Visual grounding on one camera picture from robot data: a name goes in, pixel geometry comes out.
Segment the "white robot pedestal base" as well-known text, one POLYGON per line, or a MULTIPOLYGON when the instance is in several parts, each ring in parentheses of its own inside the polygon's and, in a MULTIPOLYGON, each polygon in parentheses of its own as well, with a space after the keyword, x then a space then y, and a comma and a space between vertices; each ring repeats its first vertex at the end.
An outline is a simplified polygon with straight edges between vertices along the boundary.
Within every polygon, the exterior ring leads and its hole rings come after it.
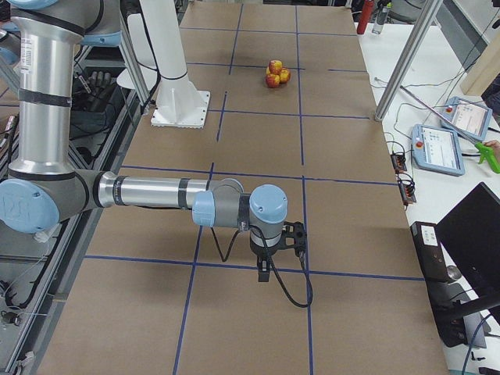
POLYGON ((202 128, 210 93, 190 81, 173 1, 141 1, 142 14, 161 76, 152 125, 202 128))

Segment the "wooden board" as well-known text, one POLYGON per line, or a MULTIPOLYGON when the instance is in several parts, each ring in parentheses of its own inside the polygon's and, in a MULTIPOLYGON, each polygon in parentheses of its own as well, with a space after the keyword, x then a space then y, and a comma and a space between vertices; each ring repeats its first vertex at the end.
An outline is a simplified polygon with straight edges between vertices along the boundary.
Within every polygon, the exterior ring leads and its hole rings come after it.
POLYGON ((497 77, 499 74, 499 42, 499 33, 497 33, 460 84, 463 94, 481 96, 497 77))

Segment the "near teach pendant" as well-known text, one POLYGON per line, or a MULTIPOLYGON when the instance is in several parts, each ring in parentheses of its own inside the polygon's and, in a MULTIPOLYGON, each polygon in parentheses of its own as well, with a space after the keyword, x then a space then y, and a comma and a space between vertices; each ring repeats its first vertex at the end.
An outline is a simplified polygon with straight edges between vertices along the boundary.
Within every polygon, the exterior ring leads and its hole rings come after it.
POLYGON ((453 130, 415 125, 412 129, 412 158, 422 170, 451 176, 465 174, 458 134, 453 130))

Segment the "teach pendant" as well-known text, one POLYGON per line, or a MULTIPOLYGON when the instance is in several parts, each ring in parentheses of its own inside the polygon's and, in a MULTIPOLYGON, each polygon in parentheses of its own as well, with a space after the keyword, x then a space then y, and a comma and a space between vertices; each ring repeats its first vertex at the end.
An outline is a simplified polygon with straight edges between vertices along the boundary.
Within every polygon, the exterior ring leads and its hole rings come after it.
POLYGON ((492 110, 482 102, 471 102, 457 96, 445 104, 442 116, 477 141, 483 141, 488 132, 492 110))
POLYGON ((451 176, 465 174, 458 134, 453 130, 415 125, 412 129, 412 158, 422 170, 451 176))

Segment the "orange circuit board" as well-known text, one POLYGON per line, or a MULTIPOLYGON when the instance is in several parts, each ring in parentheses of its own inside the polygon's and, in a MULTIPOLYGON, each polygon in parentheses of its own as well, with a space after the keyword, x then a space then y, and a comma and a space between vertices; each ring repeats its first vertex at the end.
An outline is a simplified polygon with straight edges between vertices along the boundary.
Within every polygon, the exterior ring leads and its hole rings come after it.
POLYGON ((387 141, 391 146, 391 163, 396 173, 406 172, 406 150, 403 145, 397 141, 387 141))
POLYGON ((403 205, 407 207, 416 203, 414 179, 407 173, 398 173, 396 178, 403 205))

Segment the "black monitor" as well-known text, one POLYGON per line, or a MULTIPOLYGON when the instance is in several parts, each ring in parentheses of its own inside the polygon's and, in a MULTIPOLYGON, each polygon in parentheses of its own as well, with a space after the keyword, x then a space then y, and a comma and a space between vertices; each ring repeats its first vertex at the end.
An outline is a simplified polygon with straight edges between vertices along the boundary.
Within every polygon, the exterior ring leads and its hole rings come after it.
POLYGON ((499 291, 499 197, 484 182, 439 221, 437 237, 477 296, 499 291))

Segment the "green handled grabber tool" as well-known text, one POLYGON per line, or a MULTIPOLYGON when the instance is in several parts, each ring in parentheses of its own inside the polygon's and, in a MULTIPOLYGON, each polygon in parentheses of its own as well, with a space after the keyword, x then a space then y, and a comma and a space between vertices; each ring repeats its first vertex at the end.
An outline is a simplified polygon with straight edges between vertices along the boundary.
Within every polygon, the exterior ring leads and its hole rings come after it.
POLYGON ((424 101, 422 101, 420 98, 416 97, 411 91, 409 91, 407 88, 403 87, 402 85, 400 88, 408 94, 410 97, 415 99, 418 103, 423 105, 425 108, 429 109, 434 115, 436 115, 440 120, 443 120, 445 123, 447 123, 453 130, 457 132, 457 134, 461 135, 464 139, 469 141, 474 145, 474 147, 478 150, 480 153, 480 161, 479 164, 481 164, 484 160, 487 161, 488 165, 491 167, 491 170, 495 172, 496 174, 500 173, 500 166, 499 162, 496 159, 494 150, 492 147, 486 146, 484 143, 480 141, 474 140, 471 136, 469 136, 464 130, 459 129, 456 127, 448 118, 445 116, 441 115, 439 112, 437 112, 433 107, 429 106, 426 104, 424 101))

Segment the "red yellow lone apple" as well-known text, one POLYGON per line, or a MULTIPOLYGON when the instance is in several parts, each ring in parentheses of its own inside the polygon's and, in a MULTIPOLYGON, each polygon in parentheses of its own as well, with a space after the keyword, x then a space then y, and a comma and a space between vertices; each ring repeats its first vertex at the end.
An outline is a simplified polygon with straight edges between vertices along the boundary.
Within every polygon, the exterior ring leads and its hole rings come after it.
POLYGON ((270 73, 279 74, 283 68, 283 63, 279 59, 272 59, 269 61, 268 67, 270 68, 270 73))

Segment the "red yellow apple front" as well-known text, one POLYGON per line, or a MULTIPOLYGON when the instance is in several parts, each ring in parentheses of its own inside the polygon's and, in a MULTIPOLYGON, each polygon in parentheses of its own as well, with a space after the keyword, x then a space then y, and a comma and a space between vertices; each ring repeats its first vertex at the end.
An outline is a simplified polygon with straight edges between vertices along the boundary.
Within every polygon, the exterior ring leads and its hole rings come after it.
POLYGON ((281 84, 280 75, 268 73, 265 77, 265 82, 268 88, 278 88, 281 84))

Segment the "clear water bottle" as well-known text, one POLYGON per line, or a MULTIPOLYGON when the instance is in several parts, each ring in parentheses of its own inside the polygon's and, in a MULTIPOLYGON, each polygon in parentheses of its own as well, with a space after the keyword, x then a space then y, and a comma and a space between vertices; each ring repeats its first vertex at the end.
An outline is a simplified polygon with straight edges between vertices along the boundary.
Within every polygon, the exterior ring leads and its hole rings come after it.
POLYGON ((391 11, 392 1, 391 0, 380 0, 377 2, 377 14, 374 19, 372 33, 380 34, 384 28, 384 25, 388 19, 389 12, 391 11))

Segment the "aluminium frame post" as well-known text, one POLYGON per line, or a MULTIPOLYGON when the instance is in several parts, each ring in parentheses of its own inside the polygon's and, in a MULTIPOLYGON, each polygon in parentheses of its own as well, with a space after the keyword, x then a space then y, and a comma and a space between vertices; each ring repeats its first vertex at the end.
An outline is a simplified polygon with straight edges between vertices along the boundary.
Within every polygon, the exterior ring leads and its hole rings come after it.
POLYGON ((402 81, 442 3, 442 0, 433 0, 426 1, 424 4, 421 14, 412 27, 409 38, 402 49, 402 53, 395 64, 395 68, 375 110, 374 119, 376 121, 382 122, 387 114, 395 94, 401 86, 402 81))

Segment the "far teach pendant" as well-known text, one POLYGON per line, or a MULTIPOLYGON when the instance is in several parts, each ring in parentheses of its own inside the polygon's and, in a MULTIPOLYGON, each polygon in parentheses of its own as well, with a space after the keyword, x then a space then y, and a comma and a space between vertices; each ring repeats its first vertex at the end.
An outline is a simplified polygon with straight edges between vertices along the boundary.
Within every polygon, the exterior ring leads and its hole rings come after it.
POLYGON ((482 102, 471 102, 457 96, 445 104, 442 116, 477 141, 483 141, 488 132, 492 110, 482 102))

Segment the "orange circuit board lower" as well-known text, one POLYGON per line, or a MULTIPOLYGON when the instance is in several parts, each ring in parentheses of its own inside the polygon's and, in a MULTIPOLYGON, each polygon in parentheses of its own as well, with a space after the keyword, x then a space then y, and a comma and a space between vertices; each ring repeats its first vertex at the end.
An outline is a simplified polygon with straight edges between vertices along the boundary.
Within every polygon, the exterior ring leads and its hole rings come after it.
POLYGON ((396 178, 403 205, 407 207, 416 203, 414 179, 407 173, 398 173, 396 178))

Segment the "orange circuit board upper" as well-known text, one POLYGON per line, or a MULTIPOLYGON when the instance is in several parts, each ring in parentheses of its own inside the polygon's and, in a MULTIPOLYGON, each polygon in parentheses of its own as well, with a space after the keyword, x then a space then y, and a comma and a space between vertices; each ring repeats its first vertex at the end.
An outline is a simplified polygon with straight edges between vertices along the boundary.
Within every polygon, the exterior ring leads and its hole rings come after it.
POLYGON ((396 173, 406 172, 406 150, 403 145, 397 141, 387 141, 391 146, 391 163, 396 173))

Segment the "red bottle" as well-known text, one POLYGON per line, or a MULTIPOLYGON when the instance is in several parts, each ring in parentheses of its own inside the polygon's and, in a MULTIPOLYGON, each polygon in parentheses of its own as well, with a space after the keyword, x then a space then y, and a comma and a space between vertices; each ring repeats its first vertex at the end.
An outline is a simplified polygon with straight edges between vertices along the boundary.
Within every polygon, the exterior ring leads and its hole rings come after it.
POLYGON ((358 20, 358 26, 356 28, 356 33, 358 35, 363 35, 366 31, 366 27, 370 21, 374 7, 374 0, 365 0, 362 6, 362 11, 358 20))

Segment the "red yellow apple back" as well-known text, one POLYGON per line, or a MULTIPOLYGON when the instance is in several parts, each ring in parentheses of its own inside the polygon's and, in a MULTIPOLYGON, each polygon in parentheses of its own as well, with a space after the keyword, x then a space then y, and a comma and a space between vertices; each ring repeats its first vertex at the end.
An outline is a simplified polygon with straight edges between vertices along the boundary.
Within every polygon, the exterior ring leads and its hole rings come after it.
POLYGON ((291 71, 283 67, 279 73, 280 84, 286 84, 291 79, 291 71))

